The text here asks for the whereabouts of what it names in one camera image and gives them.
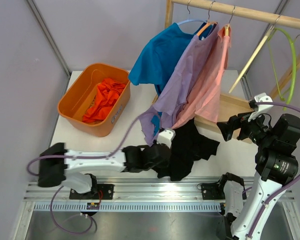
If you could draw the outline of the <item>pink t shirt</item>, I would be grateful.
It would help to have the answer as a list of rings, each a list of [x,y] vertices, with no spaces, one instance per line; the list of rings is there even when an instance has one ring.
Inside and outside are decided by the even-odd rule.
[[[206,63],[186,99],[186,104],[177,115],[173,129],[182,127],[195,116],[212,123],[218,121],[221,83],[228,64],[232,31],[230,26],[230,35],[224,36],[224,27],[218,31]]]

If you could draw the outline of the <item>orange t shirt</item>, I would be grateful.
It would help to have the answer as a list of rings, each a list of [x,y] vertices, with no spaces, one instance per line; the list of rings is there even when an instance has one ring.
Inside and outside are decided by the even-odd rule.
[[[105,120],[125,87],[125,83],[113,80],[112,78],[104,78],[97,85],[94,103],[84,113],[82,121],[91,124],[96,121]]]

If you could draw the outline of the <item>cream yellow hanger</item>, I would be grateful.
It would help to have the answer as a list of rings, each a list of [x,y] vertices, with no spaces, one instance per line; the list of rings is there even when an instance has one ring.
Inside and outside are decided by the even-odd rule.
[[[228,21],[228,24],[226,24],[226,25],[224,26],[224,32],[223,32],[223,36],[224,36],[224,37],[226,37],[226,36],[229,37],[229,36],[230,36],[230,23],[231,23],[232,18],[233,18],[233,16],[234,16],[235,10],[236,10],[236,6],[234,5],[234,6],[233,6],[233,9],[232,9],[231,17],[230,17],[230,19],[229,19],[229,21]]]

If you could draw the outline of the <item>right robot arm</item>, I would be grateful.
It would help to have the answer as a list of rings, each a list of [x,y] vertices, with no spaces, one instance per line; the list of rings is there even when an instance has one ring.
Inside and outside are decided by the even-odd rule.
[[[216,230],[220,240],[260,239],[276,202],[299,169],[292,153],[300,139],[300,118],[286,113],[270,127],[264,125],[265,114],[248,120],[250,115],[249,112],[240,113],[227,122],[217,123],[225,141],[231,139],[235,130],[240,130],[238,140],[249,138],[258,146],[250,193],[245,192],[243,178],[229,172],[217,182],[199,185],[204,200],[225,199]]]

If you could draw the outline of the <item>white hanger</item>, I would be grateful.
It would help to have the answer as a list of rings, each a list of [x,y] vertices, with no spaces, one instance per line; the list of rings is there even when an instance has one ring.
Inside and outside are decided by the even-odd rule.
[[[252,55],[250,56],[250,58],[246,62],[245,66],[243,67],[243,69],[241,70],[241,72],[238,74],[237,79],[235,80],[235,82],[233,83],[233,85],[231,86],[231,88],[229,89],[229,91],[228,91],[229,94],[233,92],[233,90],[235,89],[235,87],[237,86],[237,84],[240,82],[240,80],[242,79],[242,77],[244,76],[244,74],[248,71],[248,69],[251,66],[252,62],[254,61],[254,59],[256,58],[256,56],[258,55],[258,53],[260,52],[260,50],[264,46],[264,44],[266,43],[266,41],[269,38],[270,34],[273,32],[273,30],[275,28],[275,25],[278,22],[278,20],[280,19],[280,17],[281,17],[281,15],[279,15],[277,17],[277,19],[275,20],[274,24],[272,24],[268,28],[268,30],[266,31],[266,33],[264,34],[264,36],[262,37],[262,39],[258,43],[257,47],[255,48],[255,50],[253,51]]]

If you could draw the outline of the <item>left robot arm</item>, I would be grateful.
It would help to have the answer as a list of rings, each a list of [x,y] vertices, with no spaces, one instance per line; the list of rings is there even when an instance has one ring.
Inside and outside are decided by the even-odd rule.
[[[71,200],[111,200],[114,186],[98,184],[92,171],[140,173],[169,165],[171,149],[165,144],[127,146],[116,153],[82,152],[65,148],[59,142],[40,154],[40,188],[70,188]]]

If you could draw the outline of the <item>lime green hanger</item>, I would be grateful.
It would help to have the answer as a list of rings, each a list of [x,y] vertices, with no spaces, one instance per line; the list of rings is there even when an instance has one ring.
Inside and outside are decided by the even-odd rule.
[[[274,74],[275,79],[275,87],[270,92],[271,98],[276,98],[277,96],[279,99],[284,102],[285,104],[289,105],[293,99],[296,83],[297,83],[297,72],[300,69],[300,53],[297,54],[295,42],[297,38],[300,36],[297,35],[295,39],[292,39],[290,34],[284,30],[283,28],[275,27],[274,25],[270,28],[270,34],[267,37],[266,44],[269,51],[271,66]],[[291,53],[291,65],[290,67],[285,71],[285,73],[281,76],[281,78],[278,78],[276,65],[275,65],[275,59],[273,56],[273,51],[271,49],[270,41],[275,35],[276,32],[281,32],[286,37],[288,43],[289,43],[289,49]]]

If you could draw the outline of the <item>black t shirt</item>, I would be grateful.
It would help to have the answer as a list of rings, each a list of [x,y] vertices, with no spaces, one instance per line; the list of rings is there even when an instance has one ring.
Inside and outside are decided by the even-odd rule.
[[[169,177],[172,182],[181,181],[191,173],[195,161],[207,161],[210,156],[215,156],[219,144],[219,141],[200,134],[195,120],[191,119],[175,130],[168,167],[153,170],[159,179]]]

